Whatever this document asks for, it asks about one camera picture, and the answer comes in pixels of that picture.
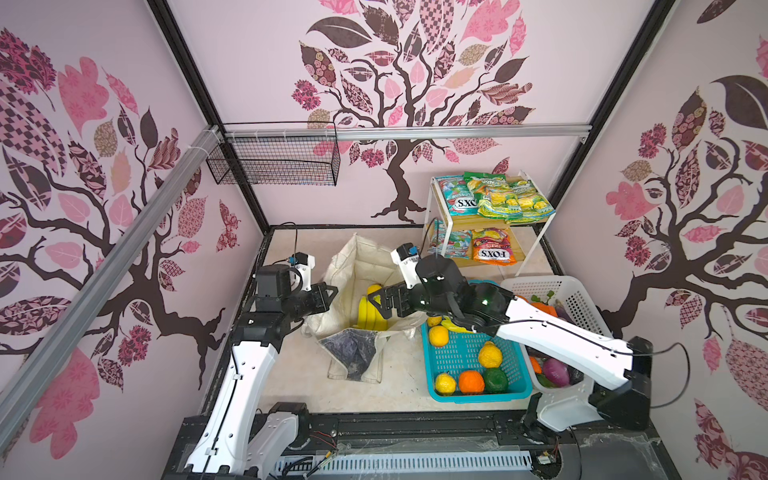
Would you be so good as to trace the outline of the yellow red peach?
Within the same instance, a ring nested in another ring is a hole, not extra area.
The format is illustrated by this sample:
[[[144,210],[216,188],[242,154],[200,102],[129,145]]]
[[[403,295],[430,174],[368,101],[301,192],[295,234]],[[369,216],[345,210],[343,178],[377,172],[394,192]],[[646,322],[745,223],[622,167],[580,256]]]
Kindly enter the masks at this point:
[[[449,343],[450,332],[444,326],[433,326],[428,331],[428,341],[433,347],[442,348]]]

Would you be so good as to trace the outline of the beige canvas grocery bag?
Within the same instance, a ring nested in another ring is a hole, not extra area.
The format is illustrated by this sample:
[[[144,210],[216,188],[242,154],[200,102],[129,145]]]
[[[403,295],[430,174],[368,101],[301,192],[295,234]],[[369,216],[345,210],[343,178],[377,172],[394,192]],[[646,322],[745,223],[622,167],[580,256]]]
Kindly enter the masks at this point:
[[[302,328],[331,356],[330,379],[380,383],[390,338],[411,339],[426,322],[424,313],[384,319],[368,302],[374,289],[402,280],[391,250],[357,234],[332,257],[323,281],[337,294],[329,311],[308,317]]]

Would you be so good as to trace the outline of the orange fruit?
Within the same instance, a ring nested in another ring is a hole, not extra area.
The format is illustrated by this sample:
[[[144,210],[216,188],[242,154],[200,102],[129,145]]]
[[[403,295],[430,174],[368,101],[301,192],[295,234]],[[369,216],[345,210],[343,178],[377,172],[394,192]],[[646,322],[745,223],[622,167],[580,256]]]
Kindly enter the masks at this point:
[[[482,394],[485,391],[485,380],[480,372],[467,370],[459,375],[458,387],[463,395]]]

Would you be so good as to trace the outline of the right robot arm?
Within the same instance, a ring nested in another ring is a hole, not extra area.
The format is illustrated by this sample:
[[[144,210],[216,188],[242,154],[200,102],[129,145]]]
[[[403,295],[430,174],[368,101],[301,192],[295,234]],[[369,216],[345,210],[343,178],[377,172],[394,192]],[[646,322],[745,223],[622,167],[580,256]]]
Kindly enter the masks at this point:
[[[649,341],[612,339],[584,330],[499,285],[470,282],[453,260],[439,254],[393,258],[402,282],[368,296],[384,318],[416,312],[447,317],[473,333],[531,347],[584,374],[590,383],[585,391],[530,401],[525,420],[530,435],[562,432],[598,420],[632,431],[649,426],[653,356]]]

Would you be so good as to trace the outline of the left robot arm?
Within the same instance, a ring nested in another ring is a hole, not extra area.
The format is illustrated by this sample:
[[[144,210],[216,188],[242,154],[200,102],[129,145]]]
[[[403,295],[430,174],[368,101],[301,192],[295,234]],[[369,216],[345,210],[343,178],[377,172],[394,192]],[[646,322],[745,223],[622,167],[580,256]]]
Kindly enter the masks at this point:
[[[302,403],[276,404],[255,427],[258,403],[284,339],[312,315],[330,309],[338,290],[311,280],[313,256],[263,266],[255,291],[235,322],[230,357],[213,410],[189,455],[171,479],[265,479],[282,453],[306,442]]]

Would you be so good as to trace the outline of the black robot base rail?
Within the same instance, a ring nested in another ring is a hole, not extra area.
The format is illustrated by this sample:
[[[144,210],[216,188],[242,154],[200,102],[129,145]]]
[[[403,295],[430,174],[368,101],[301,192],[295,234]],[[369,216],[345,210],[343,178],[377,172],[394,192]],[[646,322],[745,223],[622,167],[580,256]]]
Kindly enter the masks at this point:
[[[297,426],[298,437],[244,479],[676,479],[654,428],[598,421],[536,443],[517,410],[309,413],[257,412],[264,427]]]

